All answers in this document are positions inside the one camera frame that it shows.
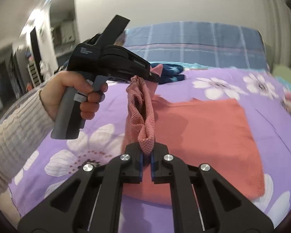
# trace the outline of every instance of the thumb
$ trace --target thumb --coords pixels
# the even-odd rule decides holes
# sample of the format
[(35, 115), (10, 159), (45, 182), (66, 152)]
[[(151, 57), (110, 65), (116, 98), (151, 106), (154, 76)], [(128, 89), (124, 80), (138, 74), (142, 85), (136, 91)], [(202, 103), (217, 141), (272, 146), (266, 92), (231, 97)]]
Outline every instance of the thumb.
[(85, 78), (77, 72), (62, 71), (58, 75), (61, 85), (64, 87), (74, 87), (82, 93), (90, 93), (94, 90)]

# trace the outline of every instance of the coral fabric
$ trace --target coral fabric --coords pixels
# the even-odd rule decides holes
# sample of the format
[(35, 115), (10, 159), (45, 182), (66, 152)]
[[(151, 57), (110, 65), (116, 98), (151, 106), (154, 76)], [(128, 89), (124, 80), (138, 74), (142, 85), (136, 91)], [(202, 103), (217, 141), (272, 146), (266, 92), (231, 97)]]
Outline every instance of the coral fabric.
[[(163, 66), (151, 68), (152, 73), (161, 75)], [(126, 145), (139, 142), (145, 155), (150, 155), (154, 146), (154, 113), (151, 99), (154, 97), (157, 83), (145, 81), (139, 76), (131, 79), (127, 87), (128, 117), (122, 151)]]
[[(185, 163), (208, 163), (244, 196), (264, 194), (261, 158), (250, 132), (244, 109), (237, 100), (170, 103), (152, 100), (155, 140)], [(144, 169), (140, 185), (124, 185), (123, 194), (140, 200), (171, 204), (168, 184), (154, 185), (150, 166)]]

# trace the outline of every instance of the green pillow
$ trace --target green pillow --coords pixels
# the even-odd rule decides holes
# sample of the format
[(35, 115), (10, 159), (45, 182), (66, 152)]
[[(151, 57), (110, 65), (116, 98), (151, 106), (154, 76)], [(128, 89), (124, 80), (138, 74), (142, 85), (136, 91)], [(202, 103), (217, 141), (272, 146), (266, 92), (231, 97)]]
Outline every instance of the green pillow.
[(291, 69), (285, 65), (275, 65), (272, 75), (281, 77), (291, 83)]

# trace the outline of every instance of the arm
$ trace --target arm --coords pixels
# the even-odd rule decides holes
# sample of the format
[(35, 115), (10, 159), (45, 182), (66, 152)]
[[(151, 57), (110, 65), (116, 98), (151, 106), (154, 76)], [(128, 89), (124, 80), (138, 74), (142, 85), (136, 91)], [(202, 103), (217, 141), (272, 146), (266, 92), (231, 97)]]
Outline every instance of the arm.
[[(92, 92), (82, 75), (63, 71), (36, 92), (0, 125), (0, 193), (52, 130), (66, 87), (88, 93), (80, 105), (83, 119), (92, 119), (99, 109), (100, 95)], [(106, 92), (107, 84), (101, 90)]]

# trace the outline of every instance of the white cabinet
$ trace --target white cabinet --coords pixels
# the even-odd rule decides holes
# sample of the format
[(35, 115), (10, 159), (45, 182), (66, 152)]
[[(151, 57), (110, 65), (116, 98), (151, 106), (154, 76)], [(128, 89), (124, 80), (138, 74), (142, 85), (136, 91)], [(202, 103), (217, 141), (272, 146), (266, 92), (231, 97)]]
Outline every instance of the white cabinet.
[(60, 26), (62, 44), (75, 41), (73, 22), (64, 22)]

